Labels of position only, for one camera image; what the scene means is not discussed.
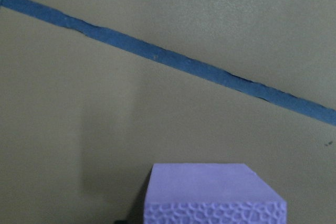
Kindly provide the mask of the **purple foam block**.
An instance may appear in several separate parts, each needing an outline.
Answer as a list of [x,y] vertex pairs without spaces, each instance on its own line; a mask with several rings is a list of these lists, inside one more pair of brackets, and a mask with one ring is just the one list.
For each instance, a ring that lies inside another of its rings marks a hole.
[[287,203],[245,164],[156,163],[144,223],[286,223]]

